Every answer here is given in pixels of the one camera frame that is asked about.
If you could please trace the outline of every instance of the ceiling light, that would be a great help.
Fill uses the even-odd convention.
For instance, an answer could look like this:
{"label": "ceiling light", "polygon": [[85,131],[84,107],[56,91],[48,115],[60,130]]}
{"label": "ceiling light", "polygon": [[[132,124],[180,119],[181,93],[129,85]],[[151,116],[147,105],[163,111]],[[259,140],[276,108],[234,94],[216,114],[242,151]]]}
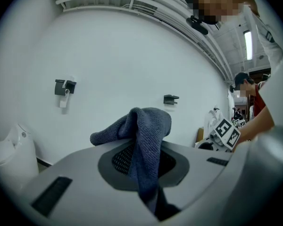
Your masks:
{"label": "ceiling light", "polygon": [[251,32],[249,30],[244,32],[245,44],[246,44],[246,54],[247,60],[251,60],[253,58],[253,43],[251,40]]}

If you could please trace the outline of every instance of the gray towel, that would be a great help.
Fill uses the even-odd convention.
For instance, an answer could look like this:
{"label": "gray towel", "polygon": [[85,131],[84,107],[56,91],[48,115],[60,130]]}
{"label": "gray towel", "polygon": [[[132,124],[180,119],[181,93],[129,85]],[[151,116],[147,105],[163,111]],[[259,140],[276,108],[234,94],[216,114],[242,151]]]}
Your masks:
{"label": "gray towel", "polygon": [[137,182],[140,198],[153,213],[158,192],[160,145],[170,131],[171,116],[167,112],[157,108],[133,108],[105,130],[90,136],[94,145],[136,139],[128,176]]}

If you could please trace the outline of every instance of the black wall mount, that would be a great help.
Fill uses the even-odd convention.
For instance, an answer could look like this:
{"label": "black wall mount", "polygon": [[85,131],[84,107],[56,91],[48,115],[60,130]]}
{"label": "black wall mount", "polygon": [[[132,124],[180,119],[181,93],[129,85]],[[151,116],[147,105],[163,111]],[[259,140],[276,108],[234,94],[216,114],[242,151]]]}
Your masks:
{"label": "black wall mount", "polygon": [[63,88],[65,80],[56,80],[55,86],[55,95],[57,96],[65,96],[65,90],[68,89],[70,94],[73,94],[75,91],[76,82],[66,81],[65,88]]}
{"label": "black wall mount", "polygon": [[174,105],[177,104],[177,102],[175,102],[175,99],[179,99],[178,96],[172,96],[172,95],[165,95],[164,96],[164,104],[167,105]]}

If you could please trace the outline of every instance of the red shirt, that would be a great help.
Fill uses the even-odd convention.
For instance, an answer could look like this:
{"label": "red shirt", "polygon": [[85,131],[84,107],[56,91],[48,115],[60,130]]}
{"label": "red shirt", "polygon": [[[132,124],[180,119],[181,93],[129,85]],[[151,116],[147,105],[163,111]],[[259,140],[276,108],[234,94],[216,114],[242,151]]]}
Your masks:
{"label": "red shirt", "polygon": [[257,116],[260,111],[265,107],[265,103],[259,94],[258,85],[256,84],[256,96],[254,97],[254,117]]}

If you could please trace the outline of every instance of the floor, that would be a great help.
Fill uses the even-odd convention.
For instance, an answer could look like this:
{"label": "floor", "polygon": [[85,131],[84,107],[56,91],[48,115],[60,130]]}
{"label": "floor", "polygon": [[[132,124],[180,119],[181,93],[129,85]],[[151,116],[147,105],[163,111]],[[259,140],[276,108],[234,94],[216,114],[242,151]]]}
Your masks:
{"label": "floor", "polygon": [[45,169],[47,169],[47,167],[41,165],[38,163],[38,168],[39,168],[39,173],[43,172]]}

